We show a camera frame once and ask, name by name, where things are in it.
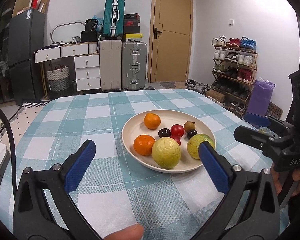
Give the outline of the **person's right hand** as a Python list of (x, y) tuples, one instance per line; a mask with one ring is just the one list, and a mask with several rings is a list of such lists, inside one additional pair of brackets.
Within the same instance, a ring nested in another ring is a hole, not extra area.
[[(270, 168), (270, 174), (273, 176), (274, 185), (276, 189), (276, 193), (279, 194), (282, 190), (282, 185), (279, 181), (280, 173), (274, 170), (274, 163), (272, 163)], [(300, 193), (300, 168), (297, 168), (293, 171), (293, 180), (298, 182), (297, 187), (295, 188), (292, 197), (296, 196)]]

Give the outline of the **person's left hand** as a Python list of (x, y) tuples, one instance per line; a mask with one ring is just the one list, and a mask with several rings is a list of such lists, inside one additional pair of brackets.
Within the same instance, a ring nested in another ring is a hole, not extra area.
[(143, 232), (143, 226), (135, 224), (107, 235), (104, 240), (140, 240)]

